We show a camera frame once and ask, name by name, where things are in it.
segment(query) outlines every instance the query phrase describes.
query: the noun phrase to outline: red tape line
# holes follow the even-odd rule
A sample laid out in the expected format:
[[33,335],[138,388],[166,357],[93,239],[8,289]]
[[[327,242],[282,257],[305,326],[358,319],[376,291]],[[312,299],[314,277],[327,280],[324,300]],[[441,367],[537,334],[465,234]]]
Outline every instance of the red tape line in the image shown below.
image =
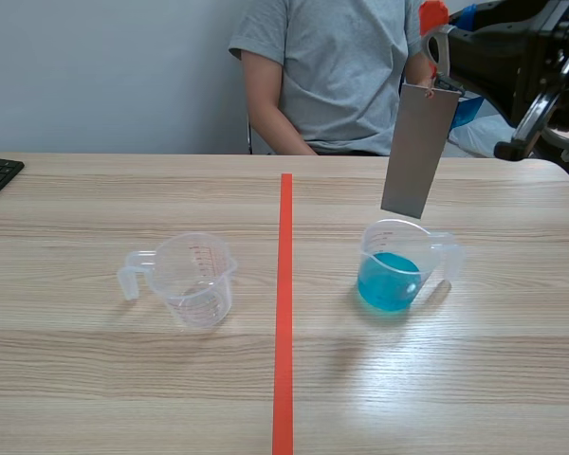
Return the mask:
[[272,455],[293,455],[293,175],[281,182]]

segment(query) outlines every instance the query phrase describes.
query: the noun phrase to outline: white wall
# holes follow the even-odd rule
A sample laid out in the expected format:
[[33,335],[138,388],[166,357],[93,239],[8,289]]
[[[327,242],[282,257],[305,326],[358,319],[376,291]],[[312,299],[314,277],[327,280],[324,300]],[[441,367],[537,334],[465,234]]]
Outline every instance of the white wall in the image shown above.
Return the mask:
[[247,0],[0,0],[0,151],[244,153]]
[[492,0],[445,0],[445,3],[449,7],[450,12],[457,12],[469,5],[475,3],[487,3]]

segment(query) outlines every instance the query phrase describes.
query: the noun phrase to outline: measuring cup with blue liquid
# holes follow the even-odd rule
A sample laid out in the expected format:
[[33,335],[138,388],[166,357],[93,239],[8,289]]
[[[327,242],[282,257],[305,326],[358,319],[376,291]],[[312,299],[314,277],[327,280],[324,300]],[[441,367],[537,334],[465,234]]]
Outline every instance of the measuring cup with blue liquid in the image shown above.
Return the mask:
[[454,281],[464,249],[451,234],[428,232],[403,220],[382,220],[365,231],[361,244],[358,292],[388,312],[407,310],[432,272],[444,264],[444,279]]

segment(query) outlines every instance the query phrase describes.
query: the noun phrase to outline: clear plastic measuring cup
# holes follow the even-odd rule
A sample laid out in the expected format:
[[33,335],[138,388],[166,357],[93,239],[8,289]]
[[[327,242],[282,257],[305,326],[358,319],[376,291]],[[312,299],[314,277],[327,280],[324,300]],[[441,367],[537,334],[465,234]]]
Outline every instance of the clear plastic measuring cup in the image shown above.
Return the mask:
[[358,292],[385,311],[409,308],[434,269],[445,262],[452,282],[464,263],[464,249],[447,233],[430,233],[402,220],[382,220],[365,231]]
[[118,278],[127,300],[139,297],[141,273],[176,318],[191,327],[211,327],[231,308],[230,280],[237,266],[221,239],[191,233],[174,237],[156,251],[130,253]]

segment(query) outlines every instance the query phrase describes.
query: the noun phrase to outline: measuring cup handle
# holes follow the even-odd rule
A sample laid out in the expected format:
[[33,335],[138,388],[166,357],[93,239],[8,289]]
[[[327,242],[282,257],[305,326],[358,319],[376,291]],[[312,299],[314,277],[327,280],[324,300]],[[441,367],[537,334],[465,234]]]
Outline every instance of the measuring cup handle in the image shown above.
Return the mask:
[[445,262],[445,280],[454,282],[459,277],[464,266],[466,259],[464,248],[457,244],[453,235],[448,233],[433,232],[430,234],[430,237],[434,245],[440,248],[443,261]]
[[137,282],[138,270],[134,267],[124,267],[118,272],[118,281],[124,298],[127,300],[135,300],[139,298],[139,284]]
[[459,245],[443,246],[443,253],[445,255],[445,280],[454,282],[459,278],[459,274],[464,266],[466,253],[464,248]]
[[118,272],[118,281],[127,300],[139,298],[137,273],[146,273],[154,268],[155,259],[154,251],[135,251],[126,257],[125,267]]

